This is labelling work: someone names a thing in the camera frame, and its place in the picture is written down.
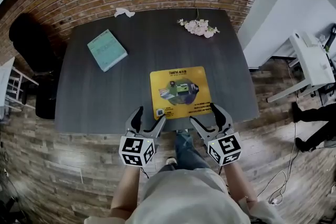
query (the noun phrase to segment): dark wood table top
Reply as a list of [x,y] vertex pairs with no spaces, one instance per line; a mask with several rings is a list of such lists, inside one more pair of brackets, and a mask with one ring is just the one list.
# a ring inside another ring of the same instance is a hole
[[[223,10],[200,9],[219,34],[212,38],[190,34],[176,23],[196,18],[195,9],[161,9],[120,15],[76,27],[63,61],[56,104],[60,133],[122,134],[125,121],[144,106],[142,121],[155,122],[151,96],[152,71],[203,66],[212,101],[234,122],[259,115],[254,86],[238,38]],[[87,44],[109,29],[129,53],[103,72]],[[213,114],[196,116],[214,125]],[[188,118],[167,120],[164,130],[192,128]]]

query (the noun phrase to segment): wooden floor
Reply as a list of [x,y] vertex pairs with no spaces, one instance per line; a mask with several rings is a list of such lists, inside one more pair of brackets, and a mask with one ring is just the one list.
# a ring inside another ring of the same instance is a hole
[[[323,122],[293,124],[290,103],[294,94],[273,102],[266,98],[292,85],[286,62],[269,60],[259,71],[251,73],[258,98],[260,117],[235,124],[244,144],[240,163],[257,193],[278,171],[287,173],[293,139],[308,138]],[[318,108],[319,97],[299,99],[302,109]],[[33,223],[82,223],[87,216],[105,216],[113,192],[123,171],[119,160],[120,135],[64,135],[54,129],[53,121],[38,119],[25,109],[12,113],[10,123],[1,126],[1,139],[9,162],[0,158],[19,192],[22,208]],[[215,171],[218,167],[205,154],[198,136],[194,143]],[[163,133],[155,162],[147,169],[150,175],[174,155],[174,133]],[[295,159],[283,202],[277,206],[286,223],[317,223],[325,210],[333,207],[326,197],[333,182],[335,151],[320,149],[299,153]],[[141,186],[147,178],[141,176]],[[261,199],[284,182],[279,175]],[[8,183],[10,190],[15,190]]]

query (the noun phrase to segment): person's leg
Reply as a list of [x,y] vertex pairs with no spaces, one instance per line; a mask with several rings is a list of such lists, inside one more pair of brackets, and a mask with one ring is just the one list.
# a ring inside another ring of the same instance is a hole
[[292,104],[294,122],[298,121],[332,121],[336,114],[336,103],[323,106],[319,109],[300,110],[296,103]]
[[158,173],[164,172],[164,171],[174,171],[176,170],[176,168],[177,168],[176,164],[166,164],[160,169],[160,171],[158,171]]
[[169,157],[166,161],[166,165],[163,166],[159,172],[164,172],[164,171],[174,171],[177,169],[177,161],[174,157]]
[[333,122],[328,122],[320,130],[309,137],[305,142],[300,138],[295,139],[295,144],[299,150],[302,152],[309,151],[311,148],[317,147],[321,142],[329,139],[334,132],[335,124]]
[[176,132],[175,152],[178,169],[210,168],[205,159],[194,148],[193,138],[185,130],[177,130]]

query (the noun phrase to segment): table leg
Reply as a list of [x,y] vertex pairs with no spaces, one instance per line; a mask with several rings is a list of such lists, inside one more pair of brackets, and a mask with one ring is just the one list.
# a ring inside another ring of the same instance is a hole
[[13,94],[16,94],[16,93],[17,93],[17,91],[9,90],[9,89],[7,89],[7,92],[9,92],[9,93],[13,93]]
[[17,91],[17,93],[16,93],[16,99],[17,99],[17,100],[19,100],[19,95],[20,95],[20,88],[21,88],[22,78],[23,78],[23,76],[22,76],[22,74],[20,74],[19,85],[17,86],[18,91]]
[[8,107],[8,108],[14,109],[14,110],[16,110],[16,111],[18,111],[18,112],[21,112],[21,111],[22,111],[21,109],[18,109],[18,108],[14,107],[14,106],[11,106],[11,105],[9,105],[9,104],[5,104],[5,106]]
[[27,80],[31,81],[32,83],[38,85],[38,83],[35,80],[33,80],[30,77],[26,76],[25,74],[23,74],[22,72],[20,72],[19,70],[17,70],[15,67],[12,67],[12,70],[14,70],[16,73],[20,74],[21,76],[23,76]]
[[278,100],[282,97],[285,97],[285,96],[287,96],[287,95],[289,95],[293,92],[296,92],[296,91],[300,90],[301,88],[303,88],[303,87],[305,87],[309,84],[310,84],[310,82],[307,79],[304,79],[301,82],[299,82],[299,83],[293,85],[292,87],[286,89],[285,91],[279,92],[279,93],[267,98],[267,102],[270,103],[270,102],[273,102],[275,100]]
[[9,79],[14,80],[14,81],[19,81],[19,78],[9,76]]
[[298,62],[299,62],[299,58],[296,58],[296,59],[294,59],[292,62],[290,62],[290,63],[288,64],[288,66],[289,66],[289,67],[293,67],[293,66],[296,65]]
[[18,103],[18,104],[21,104],[21,105],[27,106],[27,107],[29,107],[29,108],[31,108],[31,109],[35,109],[35,107],[33,107],[32,105],[29,105],[29,104],[22,104],[22,102],[21,102],[21,101],[19,101],[19,100],[16,100],[15,98],[13,98],[13,97],[10,97],[9,95],[6,95],[6,99],[8,99],[8,100],[10,100],[10,101],[12,101],[12,102],[15,102],[15,103]]
[[303,92],[300,92],[298,94],[298,97],[303,97],[305,95],[307,95],[308,93],[311,93],[313,91],[316,91],[318,89],[320,89],[321,87],[323,87],[325,84],[322,84],[322,85],[316,85],[316,86],[309,86],[307,87]]
[[11,87],[14,88],[14,89],[17,89],[17,87],[16,87],[14,84],[8,83],[8,85],[11,86]]

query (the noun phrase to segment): white sneaker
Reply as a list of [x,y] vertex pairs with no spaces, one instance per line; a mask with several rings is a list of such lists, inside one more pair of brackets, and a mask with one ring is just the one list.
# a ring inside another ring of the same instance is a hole
[[166,160],[166,165],[167,164],[177,164],[177,160],[174,158],[174,157],[169,157],[167,160]]

